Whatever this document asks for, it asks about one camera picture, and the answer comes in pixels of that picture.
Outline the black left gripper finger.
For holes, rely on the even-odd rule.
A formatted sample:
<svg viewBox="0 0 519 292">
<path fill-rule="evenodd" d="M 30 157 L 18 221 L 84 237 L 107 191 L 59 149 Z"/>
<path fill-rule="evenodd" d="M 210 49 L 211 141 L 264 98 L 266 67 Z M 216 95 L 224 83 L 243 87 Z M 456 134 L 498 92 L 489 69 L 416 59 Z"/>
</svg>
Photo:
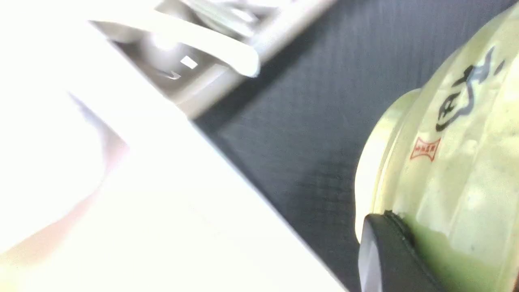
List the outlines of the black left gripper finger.
<svg viewBox="0 0 519 292">
<path fill-rule="evenodd" d="M 415 248 L 414 235 L 394 212 L 368 214 L 358 251 L 362 292 L 444 292 Z"/>
</svg>

